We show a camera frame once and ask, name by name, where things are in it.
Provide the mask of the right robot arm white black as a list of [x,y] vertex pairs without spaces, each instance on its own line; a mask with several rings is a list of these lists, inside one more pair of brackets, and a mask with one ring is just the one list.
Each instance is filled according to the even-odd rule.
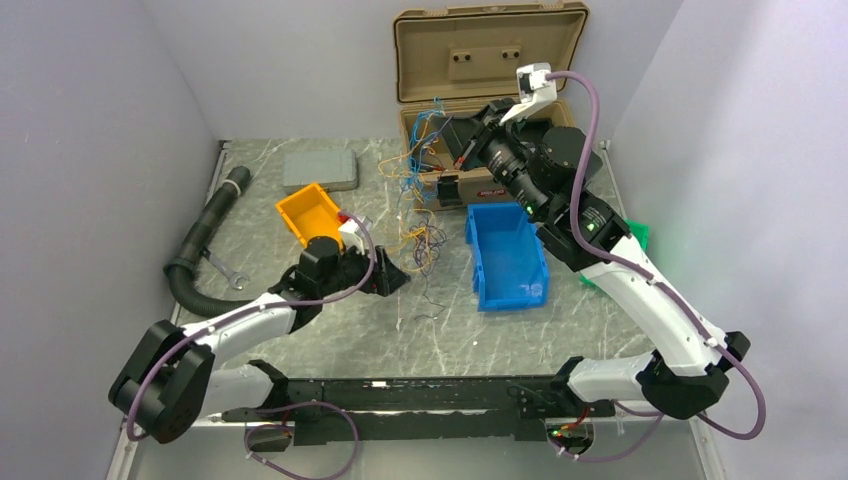
[[747,337],[715,327],[683,301],[623,217],[578,178],[582,161],[598,162],[580,129],[553,126],[530,136],[526,122],[506,119],[512,106],[497,100],[432,125],[457,164],[487,169],[545,249],[612,298],[654,346],[622,359],[570,358],[550,391],[555,409],[574,415],[596,401],[637,400],[685,420],[715,405],[749,349]]

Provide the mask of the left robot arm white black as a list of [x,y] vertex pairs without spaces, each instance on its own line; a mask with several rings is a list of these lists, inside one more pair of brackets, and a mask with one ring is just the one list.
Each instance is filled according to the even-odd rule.
[[199,418],[238,408],[272,420],[287,406],[287,377],[265,361],[222,366],[250,348],[300,330],[327,303],[360,291],[388,297],[408,273],[376,245],[343,250],[329,237],[310,240],[297,264],[253,301],[178,327],[151,325],[117,375],[109,402],[126,416],[129,436],[169,443]]

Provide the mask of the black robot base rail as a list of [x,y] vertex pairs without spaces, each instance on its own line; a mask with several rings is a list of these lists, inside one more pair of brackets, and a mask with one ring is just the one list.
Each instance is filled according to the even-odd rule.
[[542,441],[548,425],[614,416],[611,401],[585,403],[559,374],[464,377],[287,378],[260,407],[232,408],[226,422],[280,422],[297,446],[363,441],[507,437]]

